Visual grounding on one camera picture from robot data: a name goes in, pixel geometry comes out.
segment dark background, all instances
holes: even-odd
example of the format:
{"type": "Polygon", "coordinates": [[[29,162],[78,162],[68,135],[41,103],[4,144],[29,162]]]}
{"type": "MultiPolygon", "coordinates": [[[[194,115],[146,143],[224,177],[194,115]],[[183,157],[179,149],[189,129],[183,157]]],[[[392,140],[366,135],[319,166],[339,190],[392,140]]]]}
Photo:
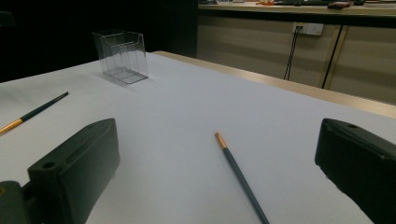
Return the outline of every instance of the dark background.
{"type": "Polygon", "coordinates": [[[0,26],[0,82],[98,60],[92,32],[144,35],[147,52],[196,57],[196,0],[5,1],[17,26],[0,26]]]}

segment transparent pen holder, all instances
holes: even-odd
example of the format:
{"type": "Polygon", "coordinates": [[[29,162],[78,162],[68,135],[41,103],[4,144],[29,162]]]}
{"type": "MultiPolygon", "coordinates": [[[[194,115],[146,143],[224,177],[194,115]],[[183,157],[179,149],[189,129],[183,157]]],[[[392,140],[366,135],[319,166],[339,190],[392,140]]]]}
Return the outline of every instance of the transparent pen holder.
{"type": "Polygon", "coordinates": [[[115,29],[92,35],[104,74],[128,84],[149,77],[143,35],[115,29]]]}

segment power outlet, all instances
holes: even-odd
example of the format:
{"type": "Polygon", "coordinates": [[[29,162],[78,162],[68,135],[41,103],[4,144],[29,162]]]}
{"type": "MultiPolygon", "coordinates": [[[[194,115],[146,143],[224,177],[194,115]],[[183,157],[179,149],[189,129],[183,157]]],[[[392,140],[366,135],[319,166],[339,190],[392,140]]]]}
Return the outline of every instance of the power outlet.
{"type": "Polygon", "coordinates": [[[307,23],[307,22],[297,22],[293,23],[293,28],[291,32],[294,33],[297,27],[302,27],[298,32],[300,35],[321,35],[323,31],[323,24],[320,23],[307,23]]]}

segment pencil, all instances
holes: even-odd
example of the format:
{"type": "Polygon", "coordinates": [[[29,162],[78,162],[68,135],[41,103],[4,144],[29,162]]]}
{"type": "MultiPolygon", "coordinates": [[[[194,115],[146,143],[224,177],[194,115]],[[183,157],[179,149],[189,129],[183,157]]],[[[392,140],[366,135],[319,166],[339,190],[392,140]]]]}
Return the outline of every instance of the pencil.
{"type": "Polygon", "coordinates": [[[239,183],[241,184],[242,188],[244,189],[248,199],[250,200],[251,205],[253,206],[254,210],[256,211],[257,216],[259,216],[260,221],[263,224],[269,224],[270,222],[268,221],[267,217],[265,216],[264,212],[262,211],[262,208],[260,207],[259,202],[257,202],[256,197],[253,194],[253,191],[251,191],[250,186],[248,185],[248,182],[246,181],[244,175],[242,174],[242,171],[239,169],[238,164],[236,163],[235,159],[233,158],[233,154],[231,154],[230,149],[228,149],[227,145],[224,142],[224,139],[222,138],[221,134],[219,132],[215,133],[215,136],[219,140],[219,144],[223,149],[224,155],[227,158],[228,163],[230,163],[231,168],[233,168],[233,172],[235,173],[236,177],[239,180],[239,183]]]}
{"type": "Polygon", "coordinates": [[[20,117],[19,119],[16,119],[16,120],[12,121],[12,122],[9,123],[6,127],[0,129],[0,134],[6,133],[6,132],[8,132],[9,130],[11,130],[11,129],[17,127],[18,125],[20,125],[20,124],[22,124],[22,123],[24,123],[26,120],[28,120],[28,119],[34,117],[35,115],[37,115],[37,114],[40,113],[41,111],[47,109],[47,108],[50,107],[51,105],[53,105],[53,104],[55,104],[56,102],[60,101],[62,98],[64,98],[64,97],[65,97],[66,95],[68,95],[68,94],[69,94],[69,92],[67,91],[67,92],[65,92],[64,94],[62,94],[62,95],[56,97],[55,99],[49,101],[48,103],[46,103],[46,104],[44,104],[44,105],[38,107],[38,108],[35,109],[35,110],[32,110],[31,112],[29,112],[29,113],[27,113],[27,114],[25,114],[25,115],[23,115],[23,116],[20,117]]]}

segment white table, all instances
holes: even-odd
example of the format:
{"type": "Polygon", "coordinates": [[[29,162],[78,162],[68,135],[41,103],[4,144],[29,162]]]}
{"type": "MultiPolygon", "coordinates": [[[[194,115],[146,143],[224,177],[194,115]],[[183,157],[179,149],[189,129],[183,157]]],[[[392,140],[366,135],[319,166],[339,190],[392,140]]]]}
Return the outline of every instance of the white table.
{"type": "Polygon", "coordinates": [[[87,223],[260,223],[215,131],[271,223],[371,223],[315,165],[320,123],[340,119],[396,143],[395,106],[348,96],[340,105],[322,100],[329,91],[318,99],[302,85],[286,91],[283,80],[277,88],[190,63],[148,53],[149,78],[133,85],[103,75],[99,62],[1,83],[0,126],[69,95],[0,136],[0,181],[24,185],[35,161],[84,126],[115,118],[120,167],[87,223]],[[371,113],[361,102],[385,109],[371,113]]]}

